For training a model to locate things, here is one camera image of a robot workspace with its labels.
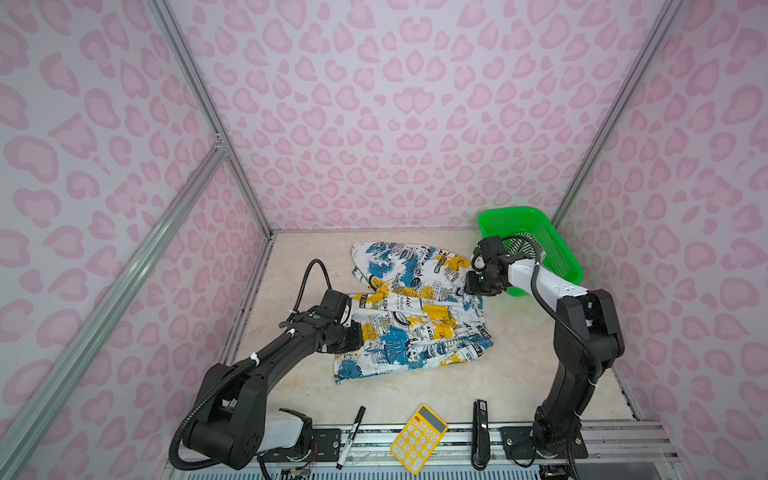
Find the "green white striped garment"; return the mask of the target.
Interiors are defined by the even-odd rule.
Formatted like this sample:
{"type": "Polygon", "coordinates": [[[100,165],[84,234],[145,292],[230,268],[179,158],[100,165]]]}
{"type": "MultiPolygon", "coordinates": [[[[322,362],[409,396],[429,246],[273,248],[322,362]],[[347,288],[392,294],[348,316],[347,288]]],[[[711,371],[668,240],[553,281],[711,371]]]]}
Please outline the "green white striped garment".
{"type": "Polygon", "coordinates": [[[519,233],[506,236],[502,238],[502,242],[509,255],[518,255],[534,260],[543,260],[546,257],[543,246],[531,234],[519,233]]]}

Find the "colourful printed white shirt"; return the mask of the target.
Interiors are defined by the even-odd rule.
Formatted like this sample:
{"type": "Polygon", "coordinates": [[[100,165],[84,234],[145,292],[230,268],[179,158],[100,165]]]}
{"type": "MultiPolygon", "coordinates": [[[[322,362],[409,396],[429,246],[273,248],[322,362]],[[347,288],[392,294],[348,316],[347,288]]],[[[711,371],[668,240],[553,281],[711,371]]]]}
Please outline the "colourful printed white shirt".
{"type": "Polygon", "coordinates": [[[356,242],[351,258],[367,288],[351,297],[363,345],[336,356],[336,383],[469,363],[492,347],[483,300],[464,290],[469,260],[396,242],[356,242]]]}

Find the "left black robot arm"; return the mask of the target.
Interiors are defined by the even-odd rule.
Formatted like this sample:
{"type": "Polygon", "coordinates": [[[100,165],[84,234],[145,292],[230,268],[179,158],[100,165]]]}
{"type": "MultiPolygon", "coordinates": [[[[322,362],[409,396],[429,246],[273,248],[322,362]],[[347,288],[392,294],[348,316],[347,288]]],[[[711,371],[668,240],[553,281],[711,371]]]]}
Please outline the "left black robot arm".
{"type": "Polygon", "coordinates": [[[349,295],[328,287],[319,304],[294,307],[264,348],[235,364],[212,366],[172,436],[170,464],[180,471],[216,465],[240,470],[272,453],[294,461],[313,455],[312,419],[291,409],[269,413],[268,395],[306,357],[362,347],[362,327],[351,308],[349,295]]]}

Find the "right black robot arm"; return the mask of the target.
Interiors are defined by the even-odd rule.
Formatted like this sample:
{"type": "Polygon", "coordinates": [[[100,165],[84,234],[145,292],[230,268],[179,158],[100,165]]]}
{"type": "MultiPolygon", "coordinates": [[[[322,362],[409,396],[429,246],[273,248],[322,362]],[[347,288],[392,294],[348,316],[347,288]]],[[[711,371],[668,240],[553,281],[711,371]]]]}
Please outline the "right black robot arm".
{"type": "Polygon", "coordinates": [[[541,245],[531,236],[490,236],[473,251],[465,292],[495,296],[519,288],[533,296],[555,322],[553,348],[558,369],[532,424],[534,454],[571,457],[582,414],[605,370],[625,351],[610,293],[588,290],[543,266],[541,245]]]}

